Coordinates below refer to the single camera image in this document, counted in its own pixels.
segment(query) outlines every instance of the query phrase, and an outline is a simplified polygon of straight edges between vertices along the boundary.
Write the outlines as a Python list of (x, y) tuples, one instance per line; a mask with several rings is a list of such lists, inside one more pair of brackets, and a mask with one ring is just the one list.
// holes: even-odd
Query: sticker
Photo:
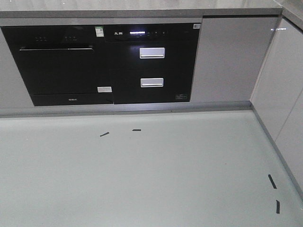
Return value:
[(176, 100), (184, 100), (184, 99), (187, 99), (187, 94), (176, 95)]
[(97, 87), (99, 93), (112, 92), (112, 87)]
[(201, 24), (194, 24), (193, 29), (200, 29)]
[(96, 30), (97, 37), (104, 37), (103, 26), (96, 26), (95, 30)]

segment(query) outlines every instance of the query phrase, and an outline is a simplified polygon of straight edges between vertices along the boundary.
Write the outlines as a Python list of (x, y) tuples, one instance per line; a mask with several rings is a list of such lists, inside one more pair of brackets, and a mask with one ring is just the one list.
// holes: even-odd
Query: built-in dishwasher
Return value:
[(35, 106), (187, 102), (200, 24), (6, 26)]

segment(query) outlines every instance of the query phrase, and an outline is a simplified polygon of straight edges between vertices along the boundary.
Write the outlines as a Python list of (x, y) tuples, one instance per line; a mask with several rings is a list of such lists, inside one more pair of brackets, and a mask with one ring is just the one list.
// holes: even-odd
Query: white tile floor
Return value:
[(0, 226), (301, 227), (303, 204), (251, 111), (3, 118)]

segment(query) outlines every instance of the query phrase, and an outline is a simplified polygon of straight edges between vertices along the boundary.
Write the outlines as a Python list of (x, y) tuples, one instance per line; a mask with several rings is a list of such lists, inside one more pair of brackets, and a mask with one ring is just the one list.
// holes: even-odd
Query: white cabinet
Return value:
[(303, 189), (303, 93), (287, 118), (276, 144)]
[(0, 29), (0, 109), (34, 107)]
[(276, 17), (203, 18), (191, 102), (250, 99)]
[(303, 34), (282, 20), (252, 104), (303, 189)]
[(303, 87), (303, 35), (286, 20), (279, 28), (251, 101), (273, 140)]

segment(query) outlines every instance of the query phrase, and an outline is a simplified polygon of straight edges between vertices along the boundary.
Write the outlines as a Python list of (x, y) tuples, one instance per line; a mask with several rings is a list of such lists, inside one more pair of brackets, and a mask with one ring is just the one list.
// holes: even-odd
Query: silver drawer handle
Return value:
[(141, 84), (142, 87), (162, 87), (163, 84)]
[(140, 59), (165, 58), (164, 47), (140, 48), (139, 53)]
[(164, 78), (141, 78), (141, 87), (163, 87)]
[(141, 54), (140, 58), (164, 58), (164, 54)]

